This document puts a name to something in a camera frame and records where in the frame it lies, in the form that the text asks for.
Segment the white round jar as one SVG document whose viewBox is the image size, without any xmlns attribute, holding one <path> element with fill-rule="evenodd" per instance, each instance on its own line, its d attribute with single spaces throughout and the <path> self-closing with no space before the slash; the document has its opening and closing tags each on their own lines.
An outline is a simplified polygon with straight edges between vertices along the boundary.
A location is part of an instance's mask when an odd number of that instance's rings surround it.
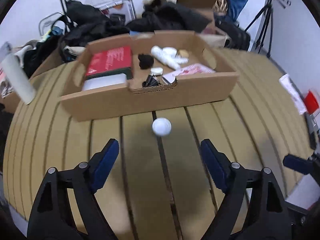
<svg viewBox="0 0 320 240">
<path fill-rule="evenodd" d="M 152 131 L 158 137 L 165 137 L 171 133 L 172 125 L 167 118 L 157 118 L 152 123 Z"/>
</svg>

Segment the printed product carton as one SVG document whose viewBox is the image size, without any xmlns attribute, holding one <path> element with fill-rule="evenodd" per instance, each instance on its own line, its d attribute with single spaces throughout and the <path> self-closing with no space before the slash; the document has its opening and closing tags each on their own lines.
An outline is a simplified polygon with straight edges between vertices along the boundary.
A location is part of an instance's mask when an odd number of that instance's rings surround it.
<svg viewBox="0 0 320 240">
<path fill-rule="evenodd" d="M 112 1 L 99 7 L 99 10 L 111 19 L 119 19 L 124 25 L 136 19 L 133 0 Z"/>
</svg>

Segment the open brown cardboard box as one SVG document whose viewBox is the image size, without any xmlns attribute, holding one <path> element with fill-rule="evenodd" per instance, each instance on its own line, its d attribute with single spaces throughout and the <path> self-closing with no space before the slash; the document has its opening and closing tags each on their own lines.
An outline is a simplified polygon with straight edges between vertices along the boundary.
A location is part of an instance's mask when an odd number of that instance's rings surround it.
<svg viewBox="0 0 320 240">
<path fill-rule="evenodd" d="M 196 10 L 201 15 L 211 20 L 203 31 L 205 34 L 217 34 L 214 20 L 214 7 L 216 2 L 217 0 L 176 0 L 177 4 Z"/>
</svg>

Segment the white tube with label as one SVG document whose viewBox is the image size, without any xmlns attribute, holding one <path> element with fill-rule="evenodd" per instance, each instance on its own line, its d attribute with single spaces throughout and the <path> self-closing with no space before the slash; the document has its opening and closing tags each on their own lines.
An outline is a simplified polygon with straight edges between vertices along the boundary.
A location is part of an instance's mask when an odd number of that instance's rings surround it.
<svg viewBox="0 0 320 240">
<path fill-rule="evenodd" d="M 169 68 L 173 70 L 180 69 L 180 65 L 175 62 L 175 60 L 169 56 L 167 53 L 165 53 L 161 48 L 158 46 L 153 46 L 151 48 L 151 55 L 156 58 L 160 63 L 168 66 Z"/>
</svg>

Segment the small white round container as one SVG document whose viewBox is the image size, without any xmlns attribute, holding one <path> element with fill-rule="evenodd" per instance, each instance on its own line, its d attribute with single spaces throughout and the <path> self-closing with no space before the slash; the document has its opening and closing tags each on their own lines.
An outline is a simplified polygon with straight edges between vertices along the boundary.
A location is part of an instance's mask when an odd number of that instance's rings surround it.
<svg viewBox="0 0 320 240">
<path fill-rule="evenodd" d="M 151 68 L 150 73 L 153 76 L 161 76 L 161 75 L 163 75 L 163 68 L 161 68 L 161 67 Z"/>
</svg>

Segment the translucent white plastic box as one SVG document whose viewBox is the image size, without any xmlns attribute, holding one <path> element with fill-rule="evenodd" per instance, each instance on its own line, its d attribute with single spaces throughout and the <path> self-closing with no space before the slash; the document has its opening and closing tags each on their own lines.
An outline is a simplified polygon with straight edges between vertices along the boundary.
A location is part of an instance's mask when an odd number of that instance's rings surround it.
<svg viewBox="0 0 320 240">
<path fill-rule="evenodd" d="M 84 82 L 82 91 L 118 85 L 122 83 L 126 83 L 127 76 L 124 73 L 109 75 L 109 76 L 102 76 L 102 77 L 95 77 L 92 79 L 88 79 Z"/>
</svg>

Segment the black smartphone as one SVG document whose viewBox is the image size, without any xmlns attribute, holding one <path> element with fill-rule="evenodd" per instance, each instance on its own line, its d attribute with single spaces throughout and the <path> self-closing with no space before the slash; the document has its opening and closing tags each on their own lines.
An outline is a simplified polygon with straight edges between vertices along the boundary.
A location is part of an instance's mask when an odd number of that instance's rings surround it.
<svg viewBox="0 0 320 240">
<path fill-rule="evenodd" d="M 308 126 L 309 142 L 310 147 L 313 150 L 316 150 L 319 146 L 319 127 L 316 124 L 316 120 L 313 115 L 306 114 L 306 123 Z"/>
</svg>

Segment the brown cardboard tray box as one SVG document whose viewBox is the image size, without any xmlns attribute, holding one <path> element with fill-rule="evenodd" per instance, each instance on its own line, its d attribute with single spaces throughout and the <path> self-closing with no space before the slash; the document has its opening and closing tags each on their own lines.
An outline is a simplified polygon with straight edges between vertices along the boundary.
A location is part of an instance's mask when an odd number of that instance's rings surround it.
<svg viewBox="0 0 320 240">
<path fill-rule="evenodd" d="M 86 70 L 94 54 L 130 46 L 133 78 L 126 83 L 82 91 Z M 172 47 L 189 53 L 186 66 L 202 64 L 214 73 L 179 75 L 172 84 L 141 69 L 139 55 L 151 48 Z M 239 79 L 232 65 L 192 31 L 157 31 L 136 36 L 118 35 L 89 43 L 75 61 L 61 93 L 64 109 L 77 121 L 106 119 L 129 114 L 225 100 Z"/>
</svg>

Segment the blue cloth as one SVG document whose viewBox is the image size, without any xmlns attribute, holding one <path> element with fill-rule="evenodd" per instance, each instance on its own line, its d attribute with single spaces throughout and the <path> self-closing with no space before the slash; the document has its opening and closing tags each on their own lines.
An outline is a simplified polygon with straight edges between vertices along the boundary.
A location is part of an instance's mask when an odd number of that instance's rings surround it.
<svg viewBox="0 0 320 240">
<path fill-rule="evenodd" d="M 236 22 L 238 19 L 240 12 L 246 6 L 248 0 L 226 0 L 228 9 L 225 16 L 225 19 L 229 22 Z"/>
</svg>

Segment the red small packet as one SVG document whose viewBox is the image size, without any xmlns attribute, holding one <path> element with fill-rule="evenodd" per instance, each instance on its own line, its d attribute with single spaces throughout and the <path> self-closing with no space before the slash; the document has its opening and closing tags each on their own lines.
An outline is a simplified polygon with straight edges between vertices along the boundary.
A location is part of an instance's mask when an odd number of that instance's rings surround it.
<svg viewBox="0 0 320 240">
<path fill-rule="evenodd" d="M 309 114 L 316 113 L 319 110 L 319 94 L 314 89 L 308 90 L 304 98 L 304 104 Z"/>
</svg>

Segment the red printed box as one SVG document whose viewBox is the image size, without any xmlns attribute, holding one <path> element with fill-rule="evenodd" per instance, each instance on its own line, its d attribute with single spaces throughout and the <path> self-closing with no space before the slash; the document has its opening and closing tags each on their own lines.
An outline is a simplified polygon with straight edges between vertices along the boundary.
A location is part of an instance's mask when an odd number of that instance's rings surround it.
<svg viewBox="0 0 320 240">
<path fill-rule="evenodd" d="M 127 79 L 133 78 L 132 50 L 130 46 L 94 54 L 87 68 L 86 79 L 117 74 L 125 74 Z"/>
</svg>

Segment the pink patterned box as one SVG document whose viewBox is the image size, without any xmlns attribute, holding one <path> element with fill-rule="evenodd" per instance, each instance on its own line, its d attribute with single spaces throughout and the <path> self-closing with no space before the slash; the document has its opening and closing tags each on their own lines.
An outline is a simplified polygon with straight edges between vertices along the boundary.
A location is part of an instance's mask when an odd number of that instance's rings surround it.
<svg viewBox="0 0 320 240">
<path fill-rule="evenodd" d="M 196 64 L 192 64 L 192 65 L 180 68 L 168 74 L 164 74 L 162 75 L 162 80 L 166 84 L 172 84 L 176 80 L 176 77 L 179 75 L 194 75 L 194 74 L 203 74 L 203 73 L 207 74 L 207 73 L 214 73 L 214 72 L 215 70 L 213 70 L 212 68 L 196 63 Z"/>
</svg>

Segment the white thermos bottle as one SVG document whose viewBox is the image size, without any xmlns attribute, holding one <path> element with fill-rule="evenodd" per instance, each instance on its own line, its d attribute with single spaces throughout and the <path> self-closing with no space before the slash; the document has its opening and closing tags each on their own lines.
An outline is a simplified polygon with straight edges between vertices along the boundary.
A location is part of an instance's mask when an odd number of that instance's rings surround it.
<svg viewBox="0 0 320 240">
<path fill-rule="evenodd" d="M 36 95 L 36 90 L 29 82 L 24 70 L 20 67 L 16 56 L 12 53 L 12 47 L 8 42 L 1 46 L 1 68 L 13 90 L 26 104 L 30 104 Z"/>
</svg>

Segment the small yellow box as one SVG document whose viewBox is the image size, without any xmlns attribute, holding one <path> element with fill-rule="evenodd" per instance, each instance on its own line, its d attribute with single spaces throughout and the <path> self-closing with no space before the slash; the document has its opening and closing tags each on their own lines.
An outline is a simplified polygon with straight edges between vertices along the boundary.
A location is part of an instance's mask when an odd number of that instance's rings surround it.
<svg viewBox="0 0 320 240">
<path fill-rule="evenodd" d="M 188 57 L 189 57 L 188 51 L 187 51 L 187 50 L 184 50 L 184 49 L 178 50 L 177 55 L 178 55 L 179 57 L 182 57 L 182 58 L 188 58 Z"/>
</svg>

